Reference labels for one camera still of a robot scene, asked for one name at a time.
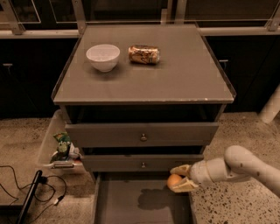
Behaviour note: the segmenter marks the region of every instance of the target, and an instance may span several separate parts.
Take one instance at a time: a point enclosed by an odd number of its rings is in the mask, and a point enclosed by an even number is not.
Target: top drawer
[[[217,122],[67,124],[75,147],[208,145]]]

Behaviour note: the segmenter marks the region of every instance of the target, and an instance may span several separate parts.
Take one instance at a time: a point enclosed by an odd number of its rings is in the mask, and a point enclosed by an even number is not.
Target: gray tabletop
[[[121,55],[109,73],[86,57],[91,46],[112,44]],[[158,46],[155,66],[129,61],[132,45]],[[88,26],[55,95],[59,105],[229,103],[234,100],[197,28],[182,25]]]

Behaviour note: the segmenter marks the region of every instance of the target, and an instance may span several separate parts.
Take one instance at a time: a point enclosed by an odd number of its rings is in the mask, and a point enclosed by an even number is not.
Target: speckled floor
[[[38,167],[39,147],[50,119],[12,119],[0,121],[0,165],[11,165],[17,182],[25,186],[32,182]],[[260,159],[280,169],[280,115],[270,124],[263,123],[256,113],[223,114],[220,127],[206,147],[205,159],[220,157],[230,145],[239,144],[253,151]],[[43,175],[53,175],[43,169]],[[51,206],[33,223],[91,223],[94,182],[88,173],[62,175],[67,183],[66,197],[58,206]],[[0,184],[10,194],[23,200],[9,168],[0,168]],[[45,207],[59,197],[64,186],[59,180],[50,182],[57,192],[47,203],[36,200],[26,217],[33,221]],[[280,199],[254,179],[244,183],[219,183],[207,189],[192,192],[193,210],[197,223],[280,223]],[[0,204],[11,203],[13,198],[0,188]],[[0,216],[0,223],[15,223]]]

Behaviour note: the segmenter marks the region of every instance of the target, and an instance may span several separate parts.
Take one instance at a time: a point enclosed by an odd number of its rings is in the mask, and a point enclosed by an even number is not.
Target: drawer knob
[[[142,136],[140,137],[140,140],[141,140],[142,142],[146,142],[146,141],[148,140],[148,138],[146,137],[145,134],[142,134]]]

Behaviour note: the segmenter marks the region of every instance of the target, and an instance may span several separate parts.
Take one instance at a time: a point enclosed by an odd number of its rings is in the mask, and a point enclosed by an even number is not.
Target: orange ball
[[[176,185],[181,179],[182,177],[179,176],[178,174],[172,174],[167,179],[167,186],[171,188],[171,186]]]

